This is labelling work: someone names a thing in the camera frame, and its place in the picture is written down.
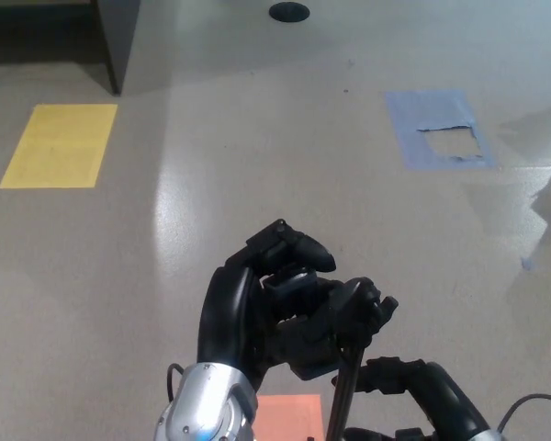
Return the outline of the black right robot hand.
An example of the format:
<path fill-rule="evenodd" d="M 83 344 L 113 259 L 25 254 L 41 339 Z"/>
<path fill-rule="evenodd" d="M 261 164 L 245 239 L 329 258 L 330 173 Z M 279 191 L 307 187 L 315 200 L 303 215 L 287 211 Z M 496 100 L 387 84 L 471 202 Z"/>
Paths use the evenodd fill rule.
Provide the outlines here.
<path fill-rule="evenodd" d="M 354 392 L 374 390 L 384 395 L 406 392 L 415 400 L 433 427 L 426 435 L 421 428 L 399 429 L 385 435 L 370 429 L 348 427 L 345 440 L 471 440 L 490 430 L 481 412 L 448 373 L 434 362 L 402 361 L 398 357 L 368 359 L 355 367 Z"/>

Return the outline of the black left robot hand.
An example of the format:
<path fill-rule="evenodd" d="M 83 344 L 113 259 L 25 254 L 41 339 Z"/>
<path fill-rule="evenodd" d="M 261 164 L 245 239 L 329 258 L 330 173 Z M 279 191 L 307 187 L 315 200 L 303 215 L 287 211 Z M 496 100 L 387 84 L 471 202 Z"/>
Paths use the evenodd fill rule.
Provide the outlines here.
<path fill-rule="evenodd" d="M 208 285 L 197 338 L 197 362 L 240 370 L 255 388 L 276 365 L 268 339 L 292 318 L 306 318 L 334 284 L 321 274 L 336 263 L 324 245 L 284 220 L 260 230 L 218 267 Z"/>

